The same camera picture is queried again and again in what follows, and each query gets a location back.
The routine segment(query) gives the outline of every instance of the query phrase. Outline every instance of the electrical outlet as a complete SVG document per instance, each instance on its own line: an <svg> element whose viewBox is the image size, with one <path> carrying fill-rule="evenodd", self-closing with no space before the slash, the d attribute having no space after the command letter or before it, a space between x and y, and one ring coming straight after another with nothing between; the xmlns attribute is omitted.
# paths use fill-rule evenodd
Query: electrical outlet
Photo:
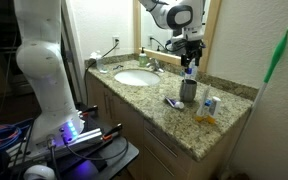
<svg viewBox="0 0 288 180"><path fill-rule="evenodd" d="M148 42L147 45L148 45L148 46L152 46L152 39L151 39L151 38L153 38L153 35L152 35L152 34L150 34L150 35L147 36L147 42Z"/></svg>
<svg viewBox="0 0 288 180"><path fill-rule="evenodd" d="M115 49L119 49L120 48L120 37L119 36L113 36L113 47L115 47Z"/></svg>

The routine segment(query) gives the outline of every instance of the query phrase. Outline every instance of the wooden cabinet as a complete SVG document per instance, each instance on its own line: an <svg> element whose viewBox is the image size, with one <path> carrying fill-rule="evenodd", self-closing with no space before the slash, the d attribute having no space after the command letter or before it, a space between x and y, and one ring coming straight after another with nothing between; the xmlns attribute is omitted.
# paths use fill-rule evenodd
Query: wooden cabinet
<svg viewBox="0 0 288 180"><path fill-rule="evenodd" d="M89 102L98 105L99 116L112 126L122 123L122 134L139 150L128 166L135 180L215 179L227 160L245 119L232 128L200 162L191 159L161 130L131 105L89 75Z"/></svg>

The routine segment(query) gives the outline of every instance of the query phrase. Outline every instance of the gray cup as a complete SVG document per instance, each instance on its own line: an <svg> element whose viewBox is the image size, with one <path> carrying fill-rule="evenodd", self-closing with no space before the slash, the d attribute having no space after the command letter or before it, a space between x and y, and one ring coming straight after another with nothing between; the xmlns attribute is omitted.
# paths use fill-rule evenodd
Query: gray cup
<svg viewBox="0 0 288 180"><path fill-rule="evenodd" d="M192 79L182 80L180 98L182 102L192 102L196 95L197 82Z"/></svg>

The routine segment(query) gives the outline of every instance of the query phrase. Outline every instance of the mirror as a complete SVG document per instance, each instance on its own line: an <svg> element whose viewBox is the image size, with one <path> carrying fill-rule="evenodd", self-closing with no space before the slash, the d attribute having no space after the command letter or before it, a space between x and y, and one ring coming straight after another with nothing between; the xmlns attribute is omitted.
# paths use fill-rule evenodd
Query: mirror
<svg viewBox="0 0 288 180"><path fill-rule="evenodd" d="M220 4L221 0L206 0L205 2L205 14L203 16L203 22L205 22L205 26L203 26L203 41L206 48L203 49L203 56L200 59L200 72L206 72L207 69L208 57L211 51ZM145 8L139 3L138 0L134 0L134 13L135 47L138 47L136 49L136 53L140 53L141 47L145 47L147 56L180 66L180 56L177 56L174 53L167 53L166 51L163 52L163 48L161 47L163 45L165 46L166 40L172 37L173 31L158 28L151 14L146 12ZM149 41L150 36L159 41L161 44L155 40Z"/></svg>

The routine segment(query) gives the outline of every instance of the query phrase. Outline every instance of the white sink basin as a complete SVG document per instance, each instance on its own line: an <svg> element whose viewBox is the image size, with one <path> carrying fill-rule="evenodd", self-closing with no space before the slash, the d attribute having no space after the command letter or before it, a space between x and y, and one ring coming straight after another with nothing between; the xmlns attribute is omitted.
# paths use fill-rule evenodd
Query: white sink basin
<svg viewBox="0 0 288 180"><path fill-rule="evenodd" d="M132 86L150 86L160 82L160 77L152 72L130 69L117 73L114 77L123 84Z"/></svg>

